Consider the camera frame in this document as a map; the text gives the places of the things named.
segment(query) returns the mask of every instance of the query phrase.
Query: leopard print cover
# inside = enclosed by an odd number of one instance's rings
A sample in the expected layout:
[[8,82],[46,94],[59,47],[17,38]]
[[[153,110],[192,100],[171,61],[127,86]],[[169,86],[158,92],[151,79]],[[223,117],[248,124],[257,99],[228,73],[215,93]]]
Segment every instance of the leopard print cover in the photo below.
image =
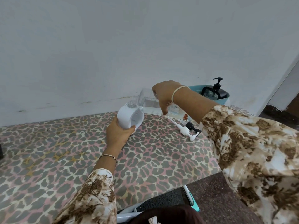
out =
[[[5,155],[0,161],[0,223],[51,223],[91,173],[114,116],[0,128]],[[118,210],[219,171],[203,134],[191,143],[168,119],[146,114],[118,157]]]

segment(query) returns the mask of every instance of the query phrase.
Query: clear plastic bottle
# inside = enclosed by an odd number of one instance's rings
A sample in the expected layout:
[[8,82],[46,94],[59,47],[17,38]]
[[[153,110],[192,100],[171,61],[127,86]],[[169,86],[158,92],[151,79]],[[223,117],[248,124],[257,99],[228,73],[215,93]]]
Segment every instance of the clear plastic bottle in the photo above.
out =
[[[159,100],[157,99],[153,90],[143,88],[138,97],[138,106],[141,112],[163,116],[162,110],[159,106]],[[168,107],[167,117],[175,119],[183,119],[186,121],[192,120],[188,114],[186,114],[179,106],[172,104]]]

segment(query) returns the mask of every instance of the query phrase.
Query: brown and white patterned shirt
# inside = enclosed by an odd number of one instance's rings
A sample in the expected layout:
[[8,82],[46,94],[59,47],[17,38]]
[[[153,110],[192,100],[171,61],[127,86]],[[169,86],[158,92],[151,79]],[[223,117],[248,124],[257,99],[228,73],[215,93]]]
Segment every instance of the brown and white patterned shirt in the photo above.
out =
[[[223,105],[200,127],[230,188],[264,223],[299,223],[299,132]],[[116,223],[112,174],[94,170],[54,223]]]

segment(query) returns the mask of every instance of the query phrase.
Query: teal basket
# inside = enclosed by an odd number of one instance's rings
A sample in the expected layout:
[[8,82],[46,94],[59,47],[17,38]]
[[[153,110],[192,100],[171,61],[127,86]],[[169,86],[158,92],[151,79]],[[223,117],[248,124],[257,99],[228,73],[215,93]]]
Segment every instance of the teal basket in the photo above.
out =
[[[189,86],[189,88],[191,90],[193,90],[194,92],[197,92],[197,93],[201,93],[202,92],[202,89],[206,86],[211,86],[211,85],[197,85],[197,86]],[[229,98],[229,93],[227,93],[227,97],[226,98],[223,98],[223,99],[219,99],[219,100],[214,100],[215,102],[217,102],[218,104],[220,105],[224,105],[226,103],[226,101],[228,100]]]

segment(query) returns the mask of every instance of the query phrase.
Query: right hand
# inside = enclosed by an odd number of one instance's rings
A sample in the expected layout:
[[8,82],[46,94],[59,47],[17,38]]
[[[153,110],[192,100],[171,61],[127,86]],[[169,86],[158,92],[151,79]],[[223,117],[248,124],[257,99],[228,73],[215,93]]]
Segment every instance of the right hand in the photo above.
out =
[[163,115],[168,113],[168,106],[172,104],[171,97],[173,92],[182,86],[180,83],[173,80],[157,83],[152,87],[152,90],[156,93],[159,100],[160,108]]

